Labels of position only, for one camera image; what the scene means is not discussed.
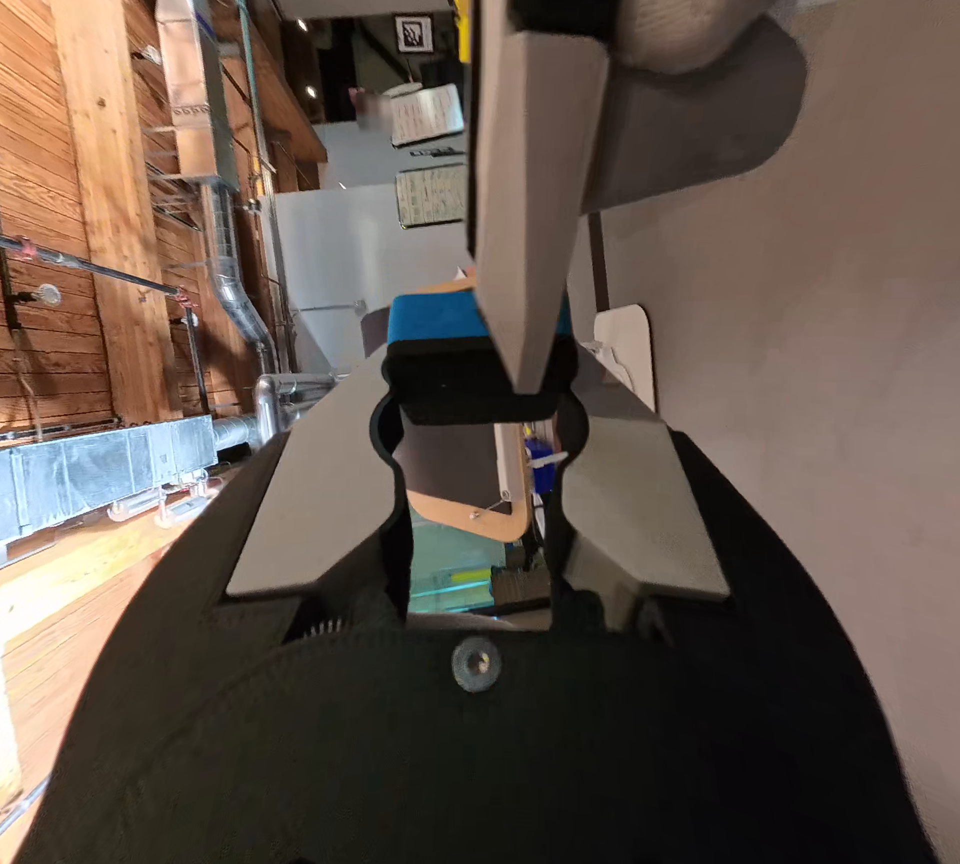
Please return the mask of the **pipe with red clamps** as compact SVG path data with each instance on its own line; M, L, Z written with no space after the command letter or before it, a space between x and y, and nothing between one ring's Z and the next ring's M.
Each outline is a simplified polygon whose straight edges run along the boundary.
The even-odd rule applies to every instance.
M81 258L51 247L38 245L28 238L10 237L3 234L1 235L1 249L20 262L49 268L82 271L95 277L101 277L115 282L124 282L143 290L162 294L162 296L174 301L184 309L197 308L197 305L190 295L182 287L151 280L124 270L116 270L107 266L98 265L89 259Z

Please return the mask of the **whiteboard with green writing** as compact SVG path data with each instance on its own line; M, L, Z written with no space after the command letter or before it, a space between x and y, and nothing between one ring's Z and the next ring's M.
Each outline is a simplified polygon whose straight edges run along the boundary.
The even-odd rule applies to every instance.
M466 221L469 168L447 164L408 170L394 177L394 194L400 227L457 224Z
M456 83L421 88L390 99L390 144L395 149L457 136L464 130Z

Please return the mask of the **long silver duct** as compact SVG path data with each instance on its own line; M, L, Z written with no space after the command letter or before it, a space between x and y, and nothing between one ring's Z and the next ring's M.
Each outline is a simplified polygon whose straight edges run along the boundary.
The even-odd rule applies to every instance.
M260 373L278 370L277 348L244 286L234 200L239 175L219 42L208 0L155 0L162 67L179 173L197 186L209 279L226 316L255 350Z

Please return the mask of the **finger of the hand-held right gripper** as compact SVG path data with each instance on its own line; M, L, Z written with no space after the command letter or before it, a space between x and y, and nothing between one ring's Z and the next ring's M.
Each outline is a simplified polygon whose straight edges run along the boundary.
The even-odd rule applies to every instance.
M526 395L546 377L609 51L591 36L522 30L510 4L471 0L469 222L478 306Z

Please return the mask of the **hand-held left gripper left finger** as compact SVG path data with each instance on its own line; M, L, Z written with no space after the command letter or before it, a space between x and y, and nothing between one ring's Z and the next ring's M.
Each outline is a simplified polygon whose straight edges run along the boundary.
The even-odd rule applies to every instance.
M271 446L279 451L225 586L235 599L315 600L344 618L382 594L407 617L412 517L395 451L402 409L380 346Z

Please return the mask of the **blue plastic bin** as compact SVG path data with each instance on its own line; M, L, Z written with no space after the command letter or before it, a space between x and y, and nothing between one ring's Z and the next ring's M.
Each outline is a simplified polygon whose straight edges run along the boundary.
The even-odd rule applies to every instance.
M533 436L524 439L524 446L533 482L533 492L539 498L546 499L553 492L557 467L564 453L555 450L549 442Z

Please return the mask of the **rectangular silver duct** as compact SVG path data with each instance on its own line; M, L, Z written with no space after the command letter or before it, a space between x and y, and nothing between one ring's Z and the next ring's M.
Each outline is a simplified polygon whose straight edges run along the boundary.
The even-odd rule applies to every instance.
M217 463L209 415L1 452L1 553L24 538Z

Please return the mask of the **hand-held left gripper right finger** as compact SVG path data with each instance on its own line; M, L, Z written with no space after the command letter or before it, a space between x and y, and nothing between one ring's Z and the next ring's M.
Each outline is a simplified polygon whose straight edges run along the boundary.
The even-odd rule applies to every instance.
M731 586L666 423L621 384L573 384L558 402L566 453L544 548L558 597L632 628L666 597L721 604Z

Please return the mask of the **blue black foam eraser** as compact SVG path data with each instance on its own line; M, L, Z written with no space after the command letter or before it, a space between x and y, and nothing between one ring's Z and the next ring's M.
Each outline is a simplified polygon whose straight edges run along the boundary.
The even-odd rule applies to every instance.
M391 395L414 425L546 421L578 371L569 301L561 304L545 376L535 393L514 390L473 290L397 296L390 306L382 370Z

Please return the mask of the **silver pipe elbow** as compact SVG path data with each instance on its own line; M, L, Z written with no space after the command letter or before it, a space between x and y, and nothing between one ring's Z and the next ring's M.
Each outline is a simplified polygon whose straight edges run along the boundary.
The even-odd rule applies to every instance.
M261 445L292 427L350 374L348 370L331 370L261 375L253 390Z

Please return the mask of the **wooden ceiling beam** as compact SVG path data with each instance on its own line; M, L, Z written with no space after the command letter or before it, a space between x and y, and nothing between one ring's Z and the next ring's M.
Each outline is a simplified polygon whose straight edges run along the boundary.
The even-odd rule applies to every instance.
M160 283L122 0L49 0L74 140L89 259ZM126 425L183 415L160 291L94 274L114 412Z

